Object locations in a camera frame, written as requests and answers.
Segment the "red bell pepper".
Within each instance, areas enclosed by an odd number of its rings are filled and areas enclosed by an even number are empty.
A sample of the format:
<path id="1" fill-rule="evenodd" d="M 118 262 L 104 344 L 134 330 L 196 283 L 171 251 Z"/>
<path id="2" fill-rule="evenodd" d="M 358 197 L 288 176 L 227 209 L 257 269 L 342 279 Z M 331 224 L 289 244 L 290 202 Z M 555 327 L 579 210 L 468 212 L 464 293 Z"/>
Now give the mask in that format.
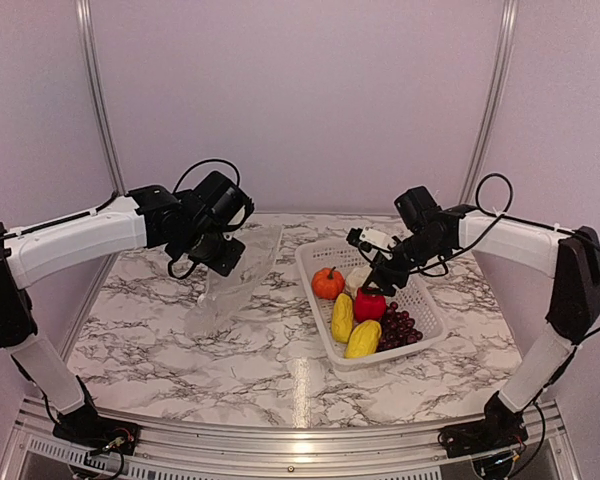
<path id="1" fill-rule="evenodd" d="M 386 311 L 386 300 L 382 295 L 366 295 L 362 288 L 358 290 L 354 300 L 353 312 L 357 322 L 379 320 Z"/>

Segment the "white plastic basket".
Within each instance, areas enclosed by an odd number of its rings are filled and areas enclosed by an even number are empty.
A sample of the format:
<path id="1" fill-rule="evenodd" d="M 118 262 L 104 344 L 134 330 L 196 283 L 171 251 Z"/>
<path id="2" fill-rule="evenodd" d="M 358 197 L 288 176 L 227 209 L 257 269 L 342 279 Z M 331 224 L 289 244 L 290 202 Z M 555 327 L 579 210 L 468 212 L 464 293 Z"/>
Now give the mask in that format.
<path id="1" fill-rule="evenodd" d="M 295 257 L 319 336 L 336 369 L 413 356 L 446 338 L 442 315 L 422 281 L 411 281 L 392 297 L 363 289 L 370 269 L 344 240 L 302 245 Z"/>

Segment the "clear dotted zip bag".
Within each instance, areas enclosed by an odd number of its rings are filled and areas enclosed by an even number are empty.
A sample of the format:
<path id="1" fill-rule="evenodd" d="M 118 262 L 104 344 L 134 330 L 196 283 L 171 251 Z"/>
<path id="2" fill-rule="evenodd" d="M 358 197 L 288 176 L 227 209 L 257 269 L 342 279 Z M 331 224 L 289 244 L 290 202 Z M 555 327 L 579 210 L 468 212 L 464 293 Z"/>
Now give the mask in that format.
<path id="1" fill-rule="evenodd" d="M 208 273 L 205 291 L 184 316 L 187 337 L 217 333 L 248 305 L 255 289 L 273 268 L 281 237 L 280 225 L 257 226 L 238 235 L 246 250 L 228 277 Z"/>

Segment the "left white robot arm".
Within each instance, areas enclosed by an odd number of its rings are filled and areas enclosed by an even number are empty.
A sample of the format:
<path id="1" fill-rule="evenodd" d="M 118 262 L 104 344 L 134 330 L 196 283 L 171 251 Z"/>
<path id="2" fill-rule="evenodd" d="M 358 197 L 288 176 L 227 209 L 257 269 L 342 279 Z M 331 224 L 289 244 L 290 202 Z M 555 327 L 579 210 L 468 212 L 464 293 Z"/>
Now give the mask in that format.
<path id="1" fill-rule="evenodd" d="M 0 348 L 46 395 L 69 431 L 86 445 L 105 438 L 106 423 L 87 390 L 38 330 L 28 288 L 82 263 L 127 250 L 161 247 L 174 266 L 204 265 L 227 277 L 245 246 L 234 236 L 255 204 L 238 177 L 214 170 L 194 188 L 149 185 L 104 204 L 32 226 L 0 223 Z"/>

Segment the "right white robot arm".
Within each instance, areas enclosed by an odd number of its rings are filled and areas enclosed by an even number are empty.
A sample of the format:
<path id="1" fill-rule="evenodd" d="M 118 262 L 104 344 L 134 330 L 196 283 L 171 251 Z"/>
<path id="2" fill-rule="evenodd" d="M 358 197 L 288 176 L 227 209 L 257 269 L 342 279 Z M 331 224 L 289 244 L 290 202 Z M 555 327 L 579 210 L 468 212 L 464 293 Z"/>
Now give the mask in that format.
<path id="1" fill-rule="evenodd" d="M 476 425 L 476 440 L 495 448 L 514 431 L 511 414 L 524 411 L 561 376 L 579 347 L 600 333 L 597 233 L 489 212 L 479 203 L 442 208 L 424 186 L 407 190 L 394 205 L 411 233 L 407 238 L 368 227 L 347 236 L 371 267 L 363 285 L 369 293 L 393 296 L 411 275 L 468 252 L 510 260 L 553 281 L 546 327 L 491 401 L 491 409 L 497 410 Z"/>

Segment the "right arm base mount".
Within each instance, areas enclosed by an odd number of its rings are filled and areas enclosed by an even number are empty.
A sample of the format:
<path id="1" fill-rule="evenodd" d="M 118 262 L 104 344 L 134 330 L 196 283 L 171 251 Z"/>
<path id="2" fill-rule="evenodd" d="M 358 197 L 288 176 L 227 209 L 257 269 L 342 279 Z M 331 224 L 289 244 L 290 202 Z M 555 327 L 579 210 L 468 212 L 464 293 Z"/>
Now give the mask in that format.
<path id="1" fill-rule="evenodd" d="M 440 429 L 438 443 L 449 458 L 474 455 L 512 445 L 529 438 L 521 410 L 511 410 L 494 393 L 484 406 L 480 420 L 447 425 Z"/>

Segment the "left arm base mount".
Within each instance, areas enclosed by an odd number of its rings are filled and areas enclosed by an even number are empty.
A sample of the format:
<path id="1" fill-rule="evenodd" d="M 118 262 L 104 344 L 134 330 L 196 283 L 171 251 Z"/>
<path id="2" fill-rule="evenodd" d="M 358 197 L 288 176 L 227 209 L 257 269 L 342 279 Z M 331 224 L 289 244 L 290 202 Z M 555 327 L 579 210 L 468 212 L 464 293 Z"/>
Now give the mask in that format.
<path id="1" fill-rule="evenodd" d="M 90 447 L 96 455 L 117 450 L 123 455 L 135 451 L 140 431 L 136 423 L 101 416 L 84 382 L 77 377 L 83 394 L 82 404 L 68 414 L 58 413 L 53 420 L 54 437 Z"/>

